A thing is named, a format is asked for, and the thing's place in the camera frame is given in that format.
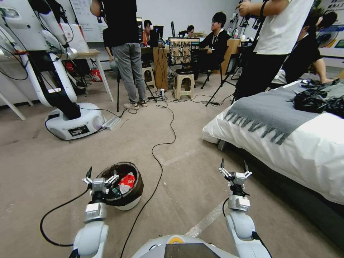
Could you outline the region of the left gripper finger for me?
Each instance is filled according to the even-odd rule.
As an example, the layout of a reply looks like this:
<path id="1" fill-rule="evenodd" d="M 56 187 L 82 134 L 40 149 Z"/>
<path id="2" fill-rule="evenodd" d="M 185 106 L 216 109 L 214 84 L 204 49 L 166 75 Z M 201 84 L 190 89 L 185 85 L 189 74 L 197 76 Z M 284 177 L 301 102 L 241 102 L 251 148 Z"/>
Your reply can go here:
<path id="1" fill-rule="evenodd" d="M 113 175 L 110 176 L 108 179 L 106 179 L 105 181 L 105 186 L 111 186 L 113 184 L 113 182 L 117 181 L 119 178 L 117 169 L 113 170 Z"/>
<path id="2" fill-rule="evenodd" d="M 86 176 L 82 178 L 82 181 L 87 185 L 87 186 L 92 186 L 92 179 L 91 179 L 91 174 L 92 174 L 92 166 L 89 168 L 89 170 L 86 173 Z"/>

